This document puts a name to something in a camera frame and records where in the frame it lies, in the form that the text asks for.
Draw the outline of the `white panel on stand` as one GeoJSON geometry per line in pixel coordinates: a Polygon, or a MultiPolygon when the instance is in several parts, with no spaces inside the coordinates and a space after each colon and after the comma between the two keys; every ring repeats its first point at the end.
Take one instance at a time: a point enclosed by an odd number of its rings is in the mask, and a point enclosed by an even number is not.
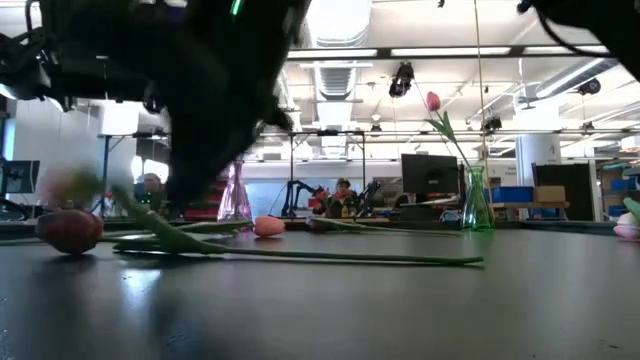
{"type": "Polygon", "coordinates": [[[130,135],[139,131],[168,130],[168,119],[162,114],[149,113],[137,102],[103,102],[99,110],[102,135],[130,135]]]}

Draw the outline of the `green glass vase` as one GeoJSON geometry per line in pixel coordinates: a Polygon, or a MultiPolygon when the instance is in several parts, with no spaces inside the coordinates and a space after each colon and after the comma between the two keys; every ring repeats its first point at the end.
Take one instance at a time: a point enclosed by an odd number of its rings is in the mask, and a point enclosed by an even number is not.
{"type": "Polygon", "coordinates": [[[468,170],[468,189],[462,213],[462,228],[481,232],[495,228],[494,217],[485,195],[484,168],[468,170]]]}

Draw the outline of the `wooden bench table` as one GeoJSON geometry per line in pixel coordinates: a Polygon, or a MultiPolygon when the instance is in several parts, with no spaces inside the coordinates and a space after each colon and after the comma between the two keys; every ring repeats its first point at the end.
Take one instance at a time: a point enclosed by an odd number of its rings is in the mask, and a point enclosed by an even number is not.
{"type": "Polygon", "coordinates": [[[490,205],[492,210],[498,209],[499,211],[504,211],[506,215],[507,221],[519,221],[521,219],[527,220],[529,218],[527,209],[534,208],[548,208],[548,209],[556,209],[559,214],[560,219],[566,218],[566,208],[570,206],[569,202],[524,202],[524,203],[516,203],[516,202],[507,202],[507,203],[492,203],[490,205]]]}

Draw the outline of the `purple glass vase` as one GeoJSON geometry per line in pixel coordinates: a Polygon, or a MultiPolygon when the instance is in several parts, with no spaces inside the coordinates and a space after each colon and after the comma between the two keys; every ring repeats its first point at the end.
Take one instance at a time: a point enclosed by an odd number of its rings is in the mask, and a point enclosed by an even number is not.
{"type": "Polygon", "coordinates": [[[227,183],[218,210],[217,221],[223,223],[252,222],[241,160],[235,160],[228,167],[227,183]]]}

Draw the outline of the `silver ceiling pipe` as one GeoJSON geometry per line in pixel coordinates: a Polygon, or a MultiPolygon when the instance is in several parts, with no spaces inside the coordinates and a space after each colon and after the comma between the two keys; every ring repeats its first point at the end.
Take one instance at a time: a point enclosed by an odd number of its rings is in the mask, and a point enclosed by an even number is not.
{"type": "Polygon", "coordinates": [[[588,58],[581,60],[540,84],[530,87],[530,91],[527,91],[525,95],[519,96],[515,103],[531,104],[566,93],[619,64],[620,62],[614,58],[588,58]]]}

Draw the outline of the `long ceiling light strip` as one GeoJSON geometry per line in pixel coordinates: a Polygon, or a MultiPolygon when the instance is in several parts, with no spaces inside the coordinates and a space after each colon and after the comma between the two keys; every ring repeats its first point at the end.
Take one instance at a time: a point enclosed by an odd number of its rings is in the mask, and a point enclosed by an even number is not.
{"type": "Polygon", "coordinates": [[[391,60],[391,59],[469,59],[520,57],[573,57],[609,54],[602,45],[578,45],[578,53],[558,45],[512,45],[481,47],[413,48],[331,48],[291,50],[289,61],[391,60]]]}

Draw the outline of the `red stacked crates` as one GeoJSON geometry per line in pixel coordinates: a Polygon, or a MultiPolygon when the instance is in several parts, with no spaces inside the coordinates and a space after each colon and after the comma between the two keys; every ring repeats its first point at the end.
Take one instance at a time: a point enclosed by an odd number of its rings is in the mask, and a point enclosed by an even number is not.
{"type": "Polygon", "coordinates": [[[203,195],[189,204],[183,213],[184,218],[189,221],[216,221],[226,185],[226,179],[213,181],[203,195]]]}

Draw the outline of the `black computer monitor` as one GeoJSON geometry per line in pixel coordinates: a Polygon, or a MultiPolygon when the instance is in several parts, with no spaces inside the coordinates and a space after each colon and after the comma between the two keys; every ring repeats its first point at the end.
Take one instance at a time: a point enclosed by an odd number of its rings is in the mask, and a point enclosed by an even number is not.
{"type": "Polygon", "coordinates": [[[457,194],[457,159],[451,156],[402,154],[403,190],[406,193],[457,194]]]}
{"type": "Polygon", "coordinates": [[[34,193],[39,160],[11,160],[0,165],[0,194],[34,193]]]}

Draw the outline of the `blue storage bin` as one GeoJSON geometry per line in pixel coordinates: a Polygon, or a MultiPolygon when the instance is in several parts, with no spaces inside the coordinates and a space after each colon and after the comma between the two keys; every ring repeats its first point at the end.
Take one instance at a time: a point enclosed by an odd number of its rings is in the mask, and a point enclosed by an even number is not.
{"type": "Polygon", "coordinates": [[[494,203],[531,203],[534,201],[534,188],[526,186],[500,186],[485,189],[487,200],[494,203]]]}

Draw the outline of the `silver ventilation duct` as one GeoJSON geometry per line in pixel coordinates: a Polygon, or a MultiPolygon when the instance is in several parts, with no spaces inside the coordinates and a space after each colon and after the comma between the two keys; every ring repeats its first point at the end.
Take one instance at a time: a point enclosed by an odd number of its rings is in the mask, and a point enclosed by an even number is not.
{"type": "MultiPolygon", "coordinates": [[[[306,16],[313,48],[360,48],[366,42],[372,0],[312,0],[306,16]]],[[[314,70],[319,94],[344,100],[355,86],[353,68],[314,70]]]]}

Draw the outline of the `black table mat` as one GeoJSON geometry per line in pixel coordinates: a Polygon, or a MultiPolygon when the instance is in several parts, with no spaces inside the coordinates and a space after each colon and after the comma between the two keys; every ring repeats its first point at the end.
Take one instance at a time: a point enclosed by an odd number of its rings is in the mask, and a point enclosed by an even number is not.
{"type": "Polygon", "coordinates": [[[640,360],[640,245],[498,230],[289,232],[272,249],[473,267],[0,248],[5,360],[640,360]]]}

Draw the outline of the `black metal rig frame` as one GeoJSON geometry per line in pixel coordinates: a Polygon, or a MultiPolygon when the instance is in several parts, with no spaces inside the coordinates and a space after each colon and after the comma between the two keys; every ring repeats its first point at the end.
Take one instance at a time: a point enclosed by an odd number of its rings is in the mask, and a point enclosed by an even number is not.
{"type": "Polygon", "coordinates": [[[326,209],[328,200],[334,194],[336,184],[339,178],[345,178],[351,183],[351,189],[357,193],[357,196],[367,186],[366,171],[366,134],[364,131],[338,131],[338,130],[318,130],[315,132],[290,132],[287,134],[289,138],[289,180],[300,180],[312,187],[321,186],[324,190],[313,197],[309,192],[306,203],[303,206],[304,211],[310,211],[315,214],[315,207],[321,204],[326,209]],[[295,159],[295,151],[308,137],[338,138],[345,140],[346,146],[354,145],[360,150],[361,154],[361,174],[356,176],[354,172],[355,163],[353,158],[347,156],[338,156],[337,158],[318,158],[295,159]]]}

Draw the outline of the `shelf with blue bins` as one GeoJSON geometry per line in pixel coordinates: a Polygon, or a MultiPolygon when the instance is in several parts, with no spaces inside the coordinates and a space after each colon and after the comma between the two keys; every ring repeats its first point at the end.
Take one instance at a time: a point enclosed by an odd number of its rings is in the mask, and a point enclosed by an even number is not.
{"type": "Polygon", "coordinates": [[[606,221],[627,212],[624,200],[640,202],[640,161],[605,163],[599,170],[601,205],[606,221]]]}

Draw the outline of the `person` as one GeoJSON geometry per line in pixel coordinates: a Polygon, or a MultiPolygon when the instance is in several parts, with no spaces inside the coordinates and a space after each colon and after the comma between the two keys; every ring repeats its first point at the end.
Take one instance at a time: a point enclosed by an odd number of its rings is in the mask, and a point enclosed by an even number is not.
{"type": "Polygon", "coordinates": [[[164,184],[154,173],[145,173],[137,180],[134,195],[139,203],[156,212],[163,208],[166,201],[164,184]]]}
{"type": "Polygon", "coordinates": [[[351,189],[351,183],[339,178],[334,194],[328,200],[326,216],[329,218],[348,218],[356,213],[357,193],[351,189]]]}

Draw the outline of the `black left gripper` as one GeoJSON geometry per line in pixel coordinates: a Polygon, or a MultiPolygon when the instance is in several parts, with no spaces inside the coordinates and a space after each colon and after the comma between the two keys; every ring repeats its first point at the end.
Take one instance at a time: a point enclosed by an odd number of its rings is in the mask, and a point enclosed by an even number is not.
{"type": "Polygon", "coordinates": [[[166,193],[171,213],[201,201],[222,167],[249,148],[266,127],[291,131],[293,120],[275,98],[227,99],[185,107],[171,115],[171,152],[166,193]]]}

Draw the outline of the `brown cardboard box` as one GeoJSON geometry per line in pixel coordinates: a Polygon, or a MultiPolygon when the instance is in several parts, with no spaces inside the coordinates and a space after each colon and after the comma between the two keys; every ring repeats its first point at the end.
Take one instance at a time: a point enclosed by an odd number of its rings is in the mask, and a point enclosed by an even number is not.
{"type": "Polygon", "coordinates": [[[561,185],[545,185],[534,188],[534,200],[538,203],[564,203],[565,187],[561,185]]]}

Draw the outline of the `black cabinet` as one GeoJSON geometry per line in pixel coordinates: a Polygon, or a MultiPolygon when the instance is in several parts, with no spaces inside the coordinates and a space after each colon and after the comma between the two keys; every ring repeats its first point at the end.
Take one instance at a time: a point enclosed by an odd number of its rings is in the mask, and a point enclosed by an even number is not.
{"type": "Polygon", "coordinates": [[[534,183],[540,186],[563,186],[569,203],[566,216],[572,221],[593,221],[593,195],[588,164],[535,165],[534,183]]]}

